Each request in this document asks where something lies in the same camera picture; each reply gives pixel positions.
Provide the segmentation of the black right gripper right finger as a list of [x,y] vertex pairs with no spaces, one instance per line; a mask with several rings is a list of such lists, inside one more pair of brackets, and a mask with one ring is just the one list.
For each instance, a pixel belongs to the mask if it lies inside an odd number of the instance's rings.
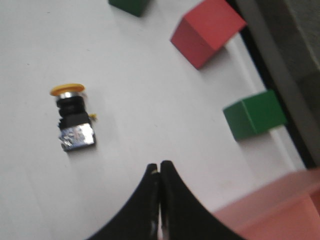
[[170,160],[160,164],[160,210],[164,240],[242,240],[193,195]]

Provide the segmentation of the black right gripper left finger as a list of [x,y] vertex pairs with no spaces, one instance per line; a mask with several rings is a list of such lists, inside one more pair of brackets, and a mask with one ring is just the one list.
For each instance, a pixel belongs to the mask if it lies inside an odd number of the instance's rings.
[[148,164],[137,188],[118,213],[90,240],[156,240],[159,227],[160,173]]

